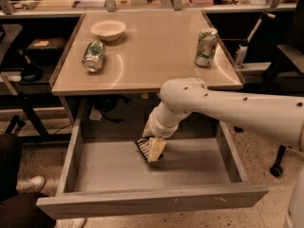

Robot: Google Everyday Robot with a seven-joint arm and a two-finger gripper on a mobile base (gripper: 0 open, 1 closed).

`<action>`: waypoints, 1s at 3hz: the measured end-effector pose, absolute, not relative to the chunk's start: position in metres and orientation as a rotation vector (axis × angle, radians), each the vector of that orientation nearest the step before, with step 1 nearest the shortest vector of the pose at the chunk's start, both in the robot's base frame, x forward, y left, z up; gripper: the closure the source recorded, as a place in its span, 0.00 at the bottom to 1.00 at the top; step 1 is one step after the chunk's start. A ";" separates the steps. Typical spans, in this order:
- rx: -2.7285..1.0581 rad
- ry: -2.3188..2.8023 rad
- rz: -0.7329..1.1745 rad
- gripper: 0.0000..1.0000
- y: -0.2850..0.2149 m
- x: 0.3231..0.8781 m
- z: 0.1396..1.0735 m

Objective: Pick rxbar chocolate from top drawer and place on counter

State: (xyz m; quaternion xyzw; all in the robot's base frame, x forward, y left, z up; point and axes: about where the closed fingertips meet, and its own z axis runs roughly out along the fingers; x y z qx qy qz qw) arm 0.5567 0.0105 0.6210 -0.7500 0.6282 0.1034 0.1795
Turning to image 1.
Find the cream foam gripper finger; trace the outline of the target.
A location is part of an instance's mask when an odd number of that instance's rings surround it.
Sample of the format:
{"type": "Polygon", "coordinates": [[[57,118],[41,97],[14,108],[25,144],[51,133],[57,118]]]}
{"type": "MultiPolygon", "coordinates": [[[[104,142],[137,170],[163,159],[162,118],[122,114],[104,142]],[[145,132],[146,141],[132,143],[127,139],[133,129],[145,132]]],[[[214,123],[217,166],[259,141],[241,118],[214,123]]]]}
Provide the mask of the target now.
{"type": "Polygon", "coordinates": [[[148,162],[156,162],[159,157],[161,156],[163,149],[165,148],[166,141],[163,138],[153,137],[149,139],[148,142],[148,155],[147,161],[148,162]]]}

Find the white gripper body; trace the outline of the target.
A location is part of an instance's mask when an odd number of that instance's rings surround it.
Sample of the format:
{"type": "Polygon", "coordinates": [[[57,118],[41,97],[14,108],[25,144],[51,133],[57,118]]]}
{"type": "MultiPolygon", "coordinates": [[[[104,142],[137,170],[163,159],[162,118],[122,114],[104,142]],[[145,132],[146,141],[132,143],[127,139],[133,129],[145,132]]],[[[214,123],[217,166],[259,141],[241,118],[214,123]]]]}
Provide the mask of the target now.
{"type": "Polygon", "coordinates": [[[148,121],[145,124],[142,135],[144,137],[158,137],[163,139],[170,138],[176,131],[178,127],[175,125],[173,127],[167,127],[162,125],[158,119],[155,112],[149,115],[148,121]]]}

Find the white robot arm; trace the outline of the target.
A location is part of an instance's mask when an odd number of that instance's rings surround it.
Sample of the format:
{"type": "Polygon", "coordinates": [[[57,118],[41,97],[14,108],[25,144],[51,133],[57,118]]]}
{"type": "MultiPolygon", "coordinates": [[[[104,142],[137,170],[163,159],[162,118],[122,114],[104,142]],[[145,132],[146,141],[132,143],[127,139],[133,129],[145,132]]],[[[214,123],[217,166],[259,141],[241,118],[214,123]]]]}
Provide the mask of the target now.
{"type": "Polygon", "coordinates": [[[174,79],[160,90],[137,146],[148,162],[159,159],[165,140],[191,113],[200,113],[304,152],[304,99],[294,96],[215,91],[199,78],[174,79]]]}

